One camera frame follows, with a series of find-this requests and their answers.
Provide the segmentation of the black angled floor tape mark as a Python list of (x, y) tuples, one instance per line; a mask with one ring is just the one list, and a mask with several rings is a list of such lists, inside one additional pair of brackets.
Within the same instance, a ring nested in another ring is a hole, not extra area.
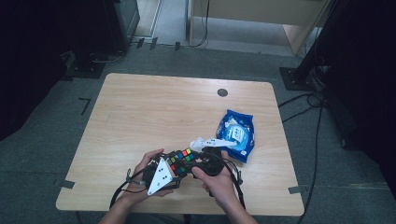
[(80, 115), (83, 116), (85, 114), (90, 102), (91, 102), (91, 99), (89, 99), (89, 98), (78, 98), (78, 100), (85, 104), (83, 109), (82, 109), (82, 111), (81, 111), (81, 113), (80, 113)]

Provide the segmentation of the person's left hand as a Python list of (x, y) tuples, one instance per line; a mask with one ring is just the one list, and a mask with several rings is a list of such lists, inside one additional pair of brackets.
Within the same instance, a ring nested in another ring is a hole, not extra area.
[[(139, 171), (143, 170), (148, 166), (148, 164), (159, 154), (163, 153), (164, 149), (156, 149), (147, 152), (141, 162), (139, 162), (134, 168), (133, 175), (137, 174)], [(128, 185), (126, 190), (121, 195), (122, 199), (125, 199), (127, 204), (133, 206), (137, 203), (145, 201), (149, 195), (147, 194), (146, 187), (144, 185), (137, 185), (136, 183), (131, 183)]]

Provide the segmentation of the black cabinet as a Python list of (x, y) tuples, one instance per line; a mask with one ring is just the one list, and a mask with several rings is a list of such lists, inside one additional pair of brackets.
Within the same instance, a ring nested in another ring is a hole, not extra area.
[(104, 0), (110, 30), (110, 46), (115, 52), (128, 49), (140, 21), (137, 0)]

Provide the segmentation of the multicoloured puzzle cube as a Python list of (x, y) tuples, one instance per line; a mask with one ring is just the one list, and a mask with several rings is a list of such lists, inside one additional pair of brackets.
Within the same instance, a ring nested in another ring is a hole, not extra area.
[(174, 175), (187, 173), (186, 163), (195, 161), (194, 154), (191, 149), (186, 148), (184, 150), (174, 151), (174, 157), (167, 158), (167, 162), (171, 167)]

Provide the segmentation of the black stand base plate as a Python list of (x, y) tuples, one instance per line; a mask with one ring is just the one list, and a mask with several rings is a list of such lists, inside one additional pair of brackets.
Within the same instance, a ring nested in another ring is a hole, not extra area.
[(279, 72), (288, 91), (316, 90), (311, 75), (302, 72), (299, 68), (280, 67)]

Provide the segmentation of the person's right hand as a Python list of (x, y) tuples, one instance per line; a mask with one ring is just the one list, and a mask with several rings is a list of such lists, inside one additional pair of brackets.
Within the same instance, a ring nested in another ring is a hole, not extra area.
[(238, 210), (241, 207), (235, 192), (227, 165), (216, 176), (207, 175), (202, 169), (193, 167), (192, 173), (203, 182), (203, 188), (210, 192), (216, 203), (224, 211)]

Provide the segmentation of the person's legs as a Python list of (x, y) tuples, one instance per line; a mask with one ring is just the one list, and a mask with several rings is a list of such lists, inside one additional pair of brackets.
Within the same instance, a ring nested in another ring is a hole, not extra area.
[(130, 214), (125, 224), (231, 224), (225, 215), (190, 215), (190, 220), (181, 220), (161, 214)]

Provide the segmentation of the light wooden cabinet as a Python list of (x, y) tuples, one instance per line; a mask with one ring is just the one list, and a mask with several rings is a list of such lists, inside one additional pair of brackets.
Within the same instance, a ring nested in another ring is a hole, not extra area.
[(332, 0), (187, 0), (194, 17), (282, 24), (297, 55)]

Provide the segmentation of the blue wet wipes pack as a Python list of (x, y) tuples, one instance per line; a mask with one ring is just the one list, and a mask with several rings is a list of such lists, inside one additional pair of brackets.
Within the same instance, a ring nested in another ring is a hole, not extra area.
[(246, 163), (255, 146), (253, 116), (228, 109), (219, 122), (216, 137), (235, 142), (235, 146), (224, 149), (234, 159)]

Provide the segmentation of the black stand pole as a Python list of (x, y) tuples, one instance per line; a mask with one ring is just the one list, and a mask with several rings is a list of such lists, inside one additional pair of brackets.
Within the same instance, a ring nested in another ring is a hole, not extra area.
[(330, 41), (331, 30), (334, 27), (339, 14), (342, 0), (333, 0), (330, 12), (327, 16), (326, 22), (321, 29), (320, 34), (315, 39), (315, 42), (307, 55), (304, 57), (301, 64), (294, 73), (294, 78), (297, 82), (304, 82), (307, 80), (310, 70), (315, 65), (323, 65), (326, 62), (325, 47)]

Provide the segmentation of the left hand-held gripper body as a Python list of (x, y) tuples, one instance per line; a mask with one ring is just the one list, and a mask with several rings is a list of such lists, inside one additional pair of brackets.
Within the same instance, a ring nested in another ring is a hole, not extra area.
[(174, 174), (168, 162), (164, 158), (160, 158), (155, 173), (150, 180), (147, 195), (164, 196), (172, 193), (178, 184), (179, 178)]

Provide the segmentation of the white wet wipe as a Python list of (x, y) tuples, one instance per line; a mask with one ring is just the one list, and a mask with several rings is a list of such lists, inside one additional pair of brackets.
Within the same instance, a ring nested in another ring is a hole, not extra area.
[(190, 149), (196, 152), (201, 152), (205, 148), (205, 140), (202, 137), (198, 137), (194, 141), (190, 142)]

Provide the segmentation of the black floor plate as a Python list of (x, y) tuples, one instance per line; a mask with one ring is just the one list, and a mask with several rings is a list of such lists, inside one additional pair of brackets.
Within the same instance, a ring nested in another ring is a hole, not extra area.
[(67, 66), (65, 78), (99, 78), (105, 68), (104, 63), (95, 62), (89, 54), (76, 54), (73, 51), (64, 55), (64, 63)]

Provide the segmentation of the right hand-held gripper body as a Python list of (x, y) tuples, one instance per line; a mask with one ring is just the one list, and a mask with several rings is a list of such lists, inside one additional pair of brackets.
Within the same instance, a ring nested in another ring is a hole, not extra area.
[(223, 167), (224, 160), (221, 156), (222, 147), (234, 147), (237, 143), (235, 141), (227, 141), (216, 138), (209, 138), (205, 140), (205, 148), (201, 151), (205, 158), (202, 160), (200, 168), (210, 176), (218, 175)]

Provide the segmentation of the dark curtain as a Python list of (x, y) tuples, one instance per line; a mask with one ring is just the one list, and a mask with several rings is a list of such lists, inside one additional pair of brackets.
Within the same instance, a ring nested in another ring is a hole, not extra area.
[(25, 123), (65, 75), (61, 55), (91, 58), (89, 36), (101, 0), (0, 0), (0, 141)]
[(374, 160), (396, 199), (396, 0), (340, 0), (330, 20), (323, 81), (343, 146)]

